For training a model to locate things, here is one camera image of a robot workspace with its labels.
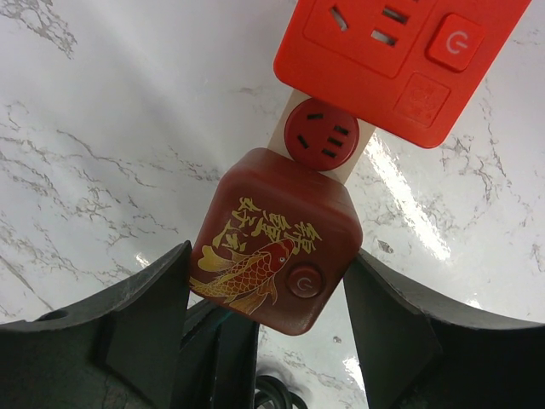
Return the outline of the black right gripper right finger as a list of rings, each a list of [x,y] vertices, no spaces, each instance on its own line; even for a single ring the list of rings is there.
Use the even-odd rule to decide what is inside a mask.
[[[371,408],[542,408],[544,326],[458,302],[366,251],[344,276]]]

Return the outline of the dark red fish cube plug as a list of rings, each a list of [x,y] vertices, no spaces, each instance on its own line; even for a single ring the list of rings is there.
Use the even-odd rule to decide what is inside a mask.
[[[256,148],[218,184],[193,245],[189,285],[298,336],[313,326],[362,241],[342,183]]]

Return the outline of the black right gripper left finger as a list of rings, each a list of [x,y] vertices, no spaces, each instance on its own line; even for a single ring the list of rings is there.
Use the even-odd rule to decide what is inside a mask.
[[[168,408],[191,246],[37,320],[1,326],[3,408]]]

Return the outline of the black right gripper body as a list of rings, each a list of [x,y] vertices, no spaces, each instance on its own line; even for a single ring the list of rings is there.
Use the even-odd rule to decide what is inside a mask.
[[[260,325],[210,301],[186,311],[170,406],[252,408]]]

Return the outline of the bright red cube socket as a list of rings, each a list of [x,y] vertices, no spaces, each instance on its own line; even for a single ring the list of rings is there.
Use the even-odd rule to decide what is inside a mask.
[[[450,133],[526,0],[300,1],[277,78],[419,147]]]

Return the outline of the cream red power strip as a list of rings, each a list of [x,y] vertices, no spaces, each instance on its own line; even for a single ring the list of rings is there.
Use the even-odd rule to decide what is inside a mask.
[[[293,90],[267,148],[342,184],[376,127]]]

